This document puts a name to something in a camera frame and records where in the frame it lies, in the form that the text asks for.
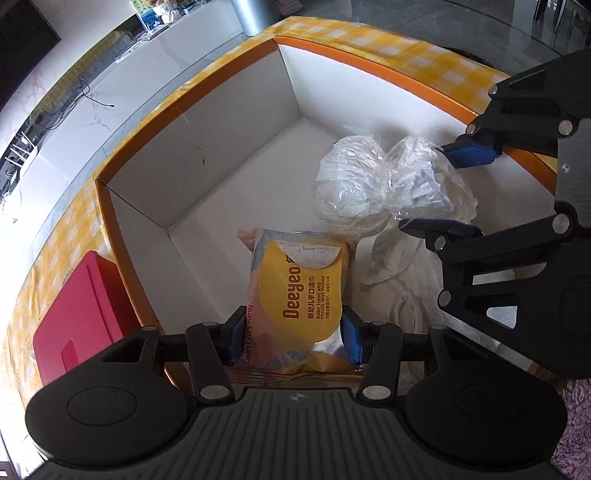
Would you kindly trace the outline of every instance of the plastic bag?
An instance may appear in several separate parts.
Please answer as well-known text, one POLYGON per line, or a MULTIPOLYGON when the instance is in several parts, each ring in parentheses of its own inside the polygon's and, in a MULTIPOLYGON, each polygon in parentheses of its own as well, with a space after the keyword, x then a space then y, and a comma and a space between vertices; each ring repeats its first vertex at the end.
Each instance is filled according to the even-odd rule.
POLYGON ((334 144, 320 162, 316 210, 347 239, 375 235, 401 218, 470 221, 477 201, 436 146, 406 137, 387 154, 371 135, 334 144))
POLYGON ((384 149, 370 135, 351 135, 334 144, 320 161, 316 212, 330 231, 349 239, 384 229, 384 149))

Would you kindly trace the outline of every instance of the black tv screen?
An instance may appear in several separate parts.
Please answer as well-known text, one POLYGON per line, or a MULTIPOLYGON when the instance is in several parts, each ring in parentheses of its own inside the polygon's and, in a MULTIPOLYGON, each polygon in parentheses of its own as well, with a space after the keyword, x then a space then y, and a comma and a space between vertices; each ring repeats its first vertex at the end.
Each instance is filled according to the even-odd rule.
POLYGON ((59 41, 30 0, 0 0, 0 110, 59 41))

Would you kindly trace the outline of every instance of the red box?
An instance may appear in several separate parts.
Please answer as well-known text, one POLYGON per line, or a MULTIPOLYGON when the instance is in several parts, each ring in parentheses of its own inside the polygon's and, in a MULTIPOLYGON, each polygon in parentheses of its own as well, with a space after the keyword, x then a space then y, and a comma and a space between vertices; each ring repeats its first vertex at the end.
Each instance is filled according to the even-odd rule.
POLYGON ((138 328, 117 266, 88 252, 33 336, 41 382, 47 385, 138 328))

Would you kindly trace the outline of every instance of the pink rug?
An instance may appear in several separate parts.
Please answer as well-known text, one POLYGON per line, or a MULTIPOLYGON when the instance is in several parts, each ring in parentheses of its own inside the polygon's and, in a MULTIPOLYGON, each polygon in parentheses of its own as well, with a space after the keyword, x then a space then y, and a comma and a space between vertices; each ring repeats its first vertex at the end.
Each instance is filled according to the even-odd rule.
POLYGON ((569 381, 561 391, 569 414, 552 464, 571 480, 591 479, 591 379, 569 381))

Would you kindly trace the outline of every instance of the chair leg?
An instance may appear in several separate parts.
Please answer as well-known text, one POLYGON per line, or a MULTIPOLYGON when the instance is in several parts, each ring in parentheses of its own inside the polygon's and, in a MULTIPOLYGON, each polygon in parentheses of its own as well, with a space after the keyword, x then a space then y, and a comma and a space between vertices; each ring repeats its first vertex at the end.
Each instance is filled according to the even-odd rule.
POLYGON ((583 27, 583 38, 581 39, 581 45, 578 50, 581 50, 585 46, 585 40, 587 39, 587 18, 585 18, 585 25, 583 27))
POLYGON ((579 17, 579 15, 574 11, 574 9, 570 13, 569 27, 566 30, 566 49, 567 50, 568 50, 568 47, 569 47, 570 36, 573 33, 573 17, 574 17, 574 21, 577 21, 577 19, 579 17))
POLYGON ((587 26, 587 19, 585 18, 585 47, 589 48, 591 44, 591 28, 587 26))
POLYGON ((538 0, 538 3, 535 6, 535 11, 534 11, 534 20, 540 19, 540 17, 543 15, 544 11, 546 10, 547 4, 548 4, 548 0, 538 0))
POLYGON ((564 14, 564 7, 566 7, 567 0, 556 0, 556 12, 554 12, 554 19, 553 19, 553 30, 554 33, 558 31, 558 27, 560 26, 560 21, 562 20, 562 16, 564 14))

